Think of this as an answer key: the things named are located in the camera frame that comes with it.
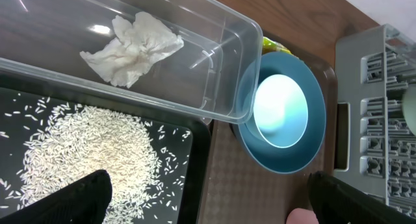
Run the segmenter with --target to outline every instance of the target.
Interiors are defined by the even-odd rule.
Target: pink object
[[[295,208],[286,219],[286,224],[319,224],[313,211]]]

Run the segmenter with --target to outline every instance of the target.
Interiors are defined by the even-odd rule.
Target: dish drying rack
[[[337,42],[338,103],[348,104],[348,149],[334,176],[416,218],[416,137],[402,96],[416,83],[416,44],[390,25]]]

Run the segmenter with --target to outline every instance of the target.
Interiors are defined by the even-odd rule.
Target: brown tray
[[[285,223],[294,208],[310,208],[307,178],[333,171],[337,115],[337,78],[331,66],[296,46],[263,32],[302,59],[319,81],[326,104],[325,139],[303,170],[278,175],[262,168],[234,137],[229,125],[215,121],[199,224]]]

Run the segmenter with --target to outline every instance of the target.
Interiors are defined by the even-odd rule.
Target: clear plastic container
[[[263,35],[256,22],[215,0],[0,0],[0,11],[0,57],[19,62],[2,60],[3,69],[203,118],[242,123],[251,115],[251,105],[236,108],[236,94],[244,75],[243,95],[253,101]],[[134,21],[140,11],[185,46],[130,89],[113,87],[79,52],[102,50],[115,37],[111,20]]]

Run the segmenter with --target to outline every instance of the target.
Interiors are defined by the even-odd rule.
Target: white paper towel
[[[130,88],[152,65],[183,47],[177,36],[160,20],[146,12],[136,14],[131,24],[120,16],[112,20],[116,33],[102,51],[90,54],[80,52],[85,62],[105,81],[113,86]]]

